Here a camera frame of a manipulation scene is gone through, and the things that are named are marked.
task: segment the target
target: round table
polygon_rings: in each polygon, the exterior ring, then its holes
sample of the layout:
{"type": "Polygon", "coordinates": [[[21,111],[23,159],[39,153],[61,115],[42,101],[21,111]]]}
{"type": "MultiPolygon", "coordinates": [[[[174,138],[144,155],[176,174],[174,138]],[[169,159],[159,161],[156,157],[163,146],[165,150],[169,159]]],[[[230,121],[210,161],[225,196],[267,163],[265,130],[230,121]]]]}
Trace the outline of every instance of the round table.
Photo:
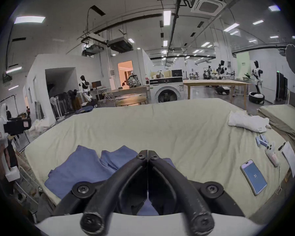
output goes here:
{"type": "Polygon", "coordinates": [[[133,104],[142,104],[142,102],[145,102],[146,104],[147,98],[145,96],[133,96],[130,98],[122,99],[116,102],[116,105],[119,106],[128,106],[128,105],[133,105],[133,104]]]}

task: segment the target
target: beige bedsheet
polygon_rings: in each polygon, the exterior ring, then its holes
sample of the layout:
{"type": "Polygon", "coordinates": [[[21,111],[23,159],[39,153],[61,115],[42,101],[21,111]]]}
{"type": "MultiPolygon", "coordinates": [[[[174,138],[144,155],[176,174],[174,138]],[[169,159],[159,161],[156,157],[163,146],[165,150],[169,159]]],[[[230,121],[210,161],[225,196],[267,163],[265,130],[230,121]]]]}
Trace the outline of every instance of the beige bedsheet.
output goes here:
{"type": "MultiPolygon", "coordinates": [[[[218,98],[180,100],[161,104],[96,108],[74,115],[52,127],[25,149],[25,154],[43,191],[57,204],[60,199],[45,186],[50,170],[62,164],[78,145],[114,151],[126,145],[140,152],[150,149],[172,159],[188,179],[221,183],[249,217],[274,194],[289,168],[281,153],[279,168],[257,147],[256,133],[228,126],[230,111],[238,107],[218,98]],[[240,170],[252,159],[268,186],[254,196],[240,170]]],[[[277,144],[284,142],[274,130],[265,136],[277,144]]]]}
{"type": "Polygon", "coordinates": [[[295,108],[288,104],[270,105],[260,107],[258,112],[260,116],[269,118],[270,125],[289,140],[295,152],[295,108]]]}

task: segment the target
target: washing machine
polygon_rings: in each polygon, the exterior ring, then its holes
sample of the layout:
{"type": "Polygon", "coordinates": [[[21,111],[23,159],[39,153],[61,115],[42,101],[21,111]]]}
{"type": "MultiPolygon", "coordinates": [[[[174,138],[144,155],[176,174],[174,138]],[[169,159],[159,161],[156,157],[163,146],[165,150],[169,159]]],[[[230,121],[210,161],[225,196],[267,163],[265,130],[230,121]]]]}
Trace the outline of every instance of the washing machine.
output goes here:
{"type": "Polygon", "coordinates": [[[151,103],[184,99],[184,84],[182,77],[150,79],[151,103]]]}

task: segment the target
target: paper sheet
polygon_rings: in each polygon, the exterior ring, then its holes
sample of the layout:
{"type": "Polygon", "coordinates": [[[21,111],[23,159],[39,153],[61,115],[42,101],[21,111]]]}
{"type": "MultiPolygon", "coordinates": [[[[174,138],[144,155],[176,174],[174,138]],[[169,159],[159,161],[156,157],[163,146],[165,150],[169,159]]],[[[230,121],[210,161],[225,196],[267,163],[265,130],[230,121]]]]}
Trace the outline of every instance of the paper sheet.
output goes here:
{"type": "Polygon", "coordinates": [[[291,144],[289,142],[287,142],[283,149],[282,149],[282,153],[285,156],[291,171],[292,171],[292,176],[295,176],[295,153],[294,150],[291,147],[291,144]]]}

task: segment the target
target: computer monitor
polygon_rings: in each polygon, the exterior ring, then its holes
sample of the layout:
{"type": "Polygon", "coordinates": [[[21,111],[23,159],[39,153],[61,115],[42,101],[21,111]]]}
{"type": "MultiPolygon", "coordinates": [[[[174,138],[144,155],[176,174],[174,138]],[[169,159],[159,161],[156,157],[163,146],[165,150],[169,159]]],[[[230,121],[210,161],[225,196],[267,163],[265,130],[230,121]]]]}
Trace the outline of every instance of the computer monitor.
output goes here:
{"type": "Polygon", "coordinates": [[[92,87],[93,88],[98,88],[98,87],[101,87],[102,86],[102,83],[101,81],[95,81],[95,82],[92,82],[92,87]]]}

